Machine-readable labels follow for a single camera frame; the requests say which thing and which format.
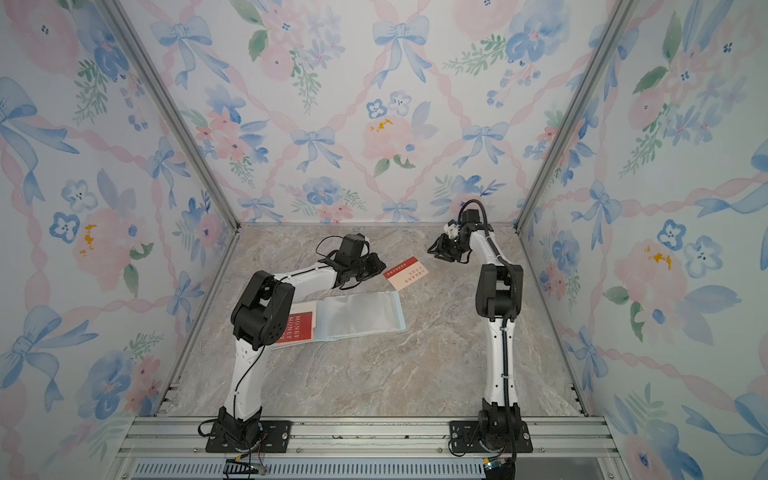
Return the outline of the red and cream card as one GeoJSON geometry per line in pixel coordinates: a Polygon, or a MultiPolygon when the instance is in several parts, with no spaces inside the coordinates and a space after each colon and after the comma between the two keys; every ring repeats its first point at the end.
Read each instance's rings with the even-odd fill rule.
{"type": "Polygon", "coordinates": [[[425,277],[428,270],[415,256],[384,272],[384,277],[396,291],[401,291],[425,277]]]}

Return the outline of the red money card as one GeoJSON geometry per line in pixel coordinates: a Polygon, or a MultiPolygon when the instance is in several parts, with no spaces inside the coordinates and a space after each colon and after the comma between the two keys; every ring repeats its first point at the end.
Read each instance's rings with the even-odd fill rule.
{"type": "Polygon", "coordinates": [[[315,337],[315,325],[315,313],[313,311],[291,314],[277,345],[294,345],[312,341],[315,337]]]}

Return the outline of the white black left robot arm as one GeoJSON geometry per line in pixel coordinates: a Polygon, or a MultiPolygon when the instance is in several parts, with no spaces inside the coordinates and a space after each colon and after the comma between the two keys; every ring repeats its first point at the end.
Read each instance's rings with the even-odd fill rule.
{"type": "Polygon", "coordinates": [[[276,274],[256,272],[230,316],[235,364],[230,391],[214,424],[244,448],[255,444],[260,438],[268,356],[288,327],[293,303],[319,292],[353,288],[385,268],[369,239],[352,233],[311,266],[276,274]]]}

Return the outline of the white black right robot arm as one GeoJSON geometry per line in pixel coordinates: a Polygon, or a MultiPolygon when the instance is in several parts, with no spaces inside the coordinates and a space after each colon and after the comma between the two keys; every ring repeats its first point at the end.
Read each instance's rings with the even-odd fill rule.
{"type": "Polygon", "coordinates": [[[478,421],[484,436],[511,439],[521,428],[513,340],[522,310],[524,269],[502,253],[485,206],[477,199],[462,205],[458,217],[444,225],[427,253],[449,263],[467,264],[472,256],[480,260],[475,310],[485,321],[487,380],[478,421]]]}

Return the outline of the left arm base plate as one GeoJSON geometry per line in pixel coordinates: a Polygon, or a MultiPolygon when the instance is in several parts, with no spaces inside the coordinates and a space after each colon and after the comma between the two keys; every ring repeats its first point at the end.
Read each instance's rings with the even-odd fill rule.
{"type": "Polygon", "coordinates": [[[261,420],[247,427],[213,424],[206,453],[286,453],[293,423],[288,420],[261,420]]]}

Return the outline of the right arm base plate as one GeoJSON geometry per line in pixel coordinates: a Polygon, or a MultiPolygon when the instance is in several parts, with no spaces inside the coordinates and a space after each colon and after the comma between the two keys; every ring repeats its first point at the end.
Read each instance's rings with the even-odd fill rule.
{"type": "Polygon", "coordinates": [[[522,422],[515,429],[515,448],[510,447],[511,439],[504,433],[483,433],[477,420],[454,420],[449,422],[449,450],[457,455],[499,453],[532,453],[534,450],[528,425],[522,422]]]}

